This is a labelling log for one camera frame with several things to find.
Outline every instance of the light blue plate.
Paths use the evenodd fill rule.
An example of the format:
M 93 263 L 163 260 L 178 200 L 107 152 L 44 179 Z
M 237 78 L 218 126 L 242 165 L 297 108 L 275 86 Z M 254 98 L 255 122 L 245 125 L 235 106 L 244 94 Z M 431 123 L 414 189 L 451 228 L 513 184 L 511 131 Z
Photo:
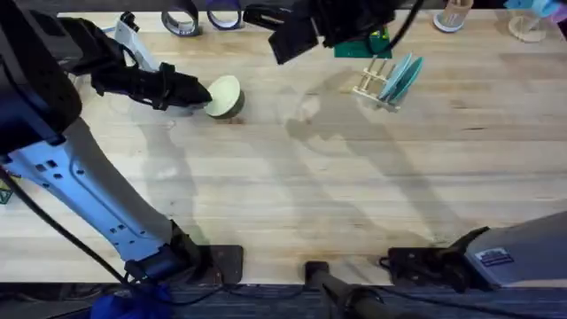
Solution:
M 382 92 L 378 95 L 378 99 L 385 100 L 395 89 L 396 84 L 400 80 L 401 76 L 404 74 L 404 71 L 409 66 L 409 61 L 411 60 L 411 52 L 408 53 L 403 59 L 401 59 L 398 63 L 396 63 L 396 67 L 393 69 L 390 78 L 386 82 L 386 85 L 382 89 Z
M 423 58 L 418 58 L 404 72 L 396 85 L 396 89 L 390 95 L 388 103 L 392 105 L 398 104 L 408 93 L 409 87 L 416 81 L 419 72 L 422 70 Z

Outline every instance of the tape roll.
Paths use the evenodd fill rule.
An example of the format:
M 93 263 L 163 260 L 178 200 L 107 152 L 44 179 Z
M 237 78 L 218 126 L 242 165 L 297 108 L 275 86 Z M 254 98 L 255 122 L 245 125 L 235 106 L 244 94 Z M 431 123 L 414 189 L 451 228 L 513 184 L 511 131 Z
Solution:
M 180 22 L 171 16 L 170 12 L 185 12 L 191 19 Z M 191 0 L 177 0 L 168 11 L 161 13 L 161 23 L 169 32 L 177 36 L 197 36 L 201 34 L 198 25 L 198 10 Z
M 213 14 L 214 7 L 217 4 L 227 4 L 231 9 L 237 12 L 237 18 L 231 21 L 226 21 L 217 18 Z M 242 25 L 242 5 L 239 0 L 206 0 L 206 16 L 209 21 L 219 30 L 235 30 Z

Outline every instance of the wooden table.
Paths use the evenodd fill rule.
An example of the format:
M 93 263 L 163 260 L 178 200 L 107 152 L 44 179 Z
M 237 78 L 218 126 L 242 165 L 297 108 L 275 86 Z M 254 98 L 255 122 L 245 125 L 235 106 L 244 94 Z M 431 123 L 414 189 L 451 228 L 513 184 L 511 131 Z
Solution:
M 506 29 L 508 12 L 478 11 L 447 35 L 434 29 L 433 14 L 421 12 L 394 52 L 424 57 L 399 113 L 349 93 L 367 59 L 317 48 L 277 66 L 266 30 L 219 32 L 203 17 L 204 35 L 180 39 L 158 13 L 139 13 L 157 60 L 205 85 L 234 74 L 245 109 L 232 122 L 161 113 L 99 97 L 85 80 L 82 117 L 122 174 L 193 240 L 245 248 L 244 283 L 298 284 L 304 262 L 322 260 L 348 282 L 388 284 L 373 262 L 389 247 L 449 245 L 477 227 L 567 209 L 567 45 L 559 31 L 520 43 Z M 119 13 L 69 15 L 108 27 Z M 84 221 L 22 185 L 122 269 Z M 0 208 L 0 281 L 112 279 L 14 198 Z

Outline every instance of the black cable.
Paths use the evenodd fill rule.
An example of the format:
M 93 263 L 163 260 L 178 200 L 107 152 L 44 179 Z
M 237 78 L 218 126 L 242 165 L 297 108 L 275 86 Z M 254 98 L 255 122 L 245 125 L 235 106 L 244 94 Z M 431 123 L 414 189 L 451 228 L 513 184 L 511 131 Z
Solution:
M 383 292 L 390 293 L 394 296 L 401 297 L 401 298 L 406 299 L 406 300 L 421 301 L 421 302 L 429 303 L 429 304 L 436 305 L 436 306 L 452 307 L 452 308 L 457 308 L 457 309 L 463 309 L 463 310 L 485 313 L 485 314 L 489 314 L 489 315 L 505 316 L 505 317 L 508 317 L 508 318 L 515 318 L 515 319 L 547 319 L 546 317 L 539 316 L 539 315 L 517 314 L 517 313 L 509 312 L 509 311 L 506 311 L 506 310 L 500 310 L 500 309 L 495 309 L 495 308 L 490 308 L 490 307 L 465 305 L 465 304 L 460 304 L 460 303 L 451 302 L 451 301 L 435 300 L 435 299 L 429 299 L 429 298 L 424 298 L 424 297 L 417 297 L 417 296 L 413 296 L 413 295 L 410 295 L 410 294 L 406 294 L 404 292 L 396 292 L 394 290 L 391 290 L 389 288 L 385 288 L 385 287 L 382 287 L 382 286 L 376 286 L 374 288 L 378 289 L 380 291 L 383 291 Z
M 47 213 L 45 213 L 45 211 L 43 211 L 43 209 L 41 207 L 39 207 L 34 202 L 34 200 L 31 199 L 29 197 L 29 195 L 27 195 L 27 193 L 24 190 L 21 189 L 21 187 L 16 182 L 14 182 L 12 180 L 12 178 L 8 175 L 8 173 L 1 167 L 0 167 L 0 179 L 6 184 L 6 186 L 8 186 L 14 192 L 14 194 L 16 194 L 21 199 L 22 202 L 24 202 L 24 204 L 26 204 L 27 207 L 29 207 L 29 209 L 32 210 L 32 212 L 34 212 L 37 216 L 39 216 L 39 218 L 41 218 L 44 222 L 46 222 L 48 225 L 50 225 L 55 231 L 57 231 L 57 233 L 59 233 L 65 239 L 70 241 L 77 248 L 81 249 L 90 258 L 92 258 L 100 266 L 102 266 L 106 271 L 108 271 L 108 273 L 110 273 L 119 283 L 125 285 L 126 287 L 128 287 L 133 292 L 137 292 L 139 294 L 144 295 L 144 297 L 148 297 L 151 300 L 154 300 L 154 301 L 157 301 L 159 303 L 166 304 L 166 305 L 169 305 L 169 306 L 187 307 L 187 306 L 191 306 L 191 305 L 194 305 L 196 303 L 199 303 L 200 301 L 205 300 L 205 299 L 213 296 L 215 293 L 223 290 L 223 287 L 221 286 L 220 288 L 217 288 L 217 289 L 214 289 L 214 290 L 212 290 L 208 293 L 205 293 L 201 297 L 198 297 L 194 300 L 184 301 L 184 302 L 173 302 L 173 301 L 169 301 L 169 300 L 163 300 L 163 299 L 160 299 L 160 298 L 155 297 L 155 296 L 151 296 L 148 292 L 145 292 L 143 289 L 140 289 L 135 284 L 131 284 L 128 280 L 125 280 L 125 278 L 118 271 L 116 271 L 113 268 L 113 266 L 111 266 L 107 261 L 105 261 L 97 252 L 90 249 L 90 247 L 85 245 L 79 238 L 77 238 L 75 235 L 73 235 L 71 232 L 69 232 L 69 230 L 67 230 L 65 227 L 61 226 L 61 224 L 59 224 L 51 216 L 49 216 Z
M 370 41 L 370 36 L 376 30 L 369 31 L 369 33 L 367 34 L 367 36 L 364 39 L 364 44 L 366 45 L 366 50 L 368 50 L 368 52 L 370 54 L 372 54 L 373 56 L 376 56 L 376 55 L 379 55 L 379 54 L 382 54 L 384 52 L 392 50 L 398 44 L 398 42 L 404 37 L 404 35 L 406 35 L 406 32 L 408 31 L 409 27 L 411 27 L 412 23 L 414 23 L 414 20 L 416 19 L 417 13 L 423 7 L 423 3 L 424 3 L 424 0 L 417 0 L 416 1 L 416 3 L 411 7 L 411 10 L 409 11 L 408 17 L 404 21 L 404 24 L 401 25 L 400 31 L 398 31 L 398 33 L 393 37 L 393 39 L 388 43 L 388 45 L 386 45 L 382 50 L 380 50 L 378 52 L 374 51 L 374 49 L 372 48 L 372 42 Z

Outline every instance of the blue tape roll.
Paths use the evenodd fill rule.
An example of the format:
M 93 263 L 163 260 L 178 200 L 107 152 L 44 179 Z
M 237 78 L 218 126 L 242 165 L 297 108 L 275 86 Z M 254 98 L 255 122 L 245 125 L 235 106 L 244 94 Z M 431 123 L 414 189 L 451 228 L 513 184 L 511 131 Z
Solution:
M 237 19 L 232 21 L 224 21 L 218 19 L 213 14 L 214 5 L 216 4 L 228 4 L 231 8 L 235 9 L 237 12 Z M 209 21 L 218 28 L 219 30 L 234 30 L 238 29 L 242 25 L 242 5 L 238 0 L 206 0 L 206 16 Z

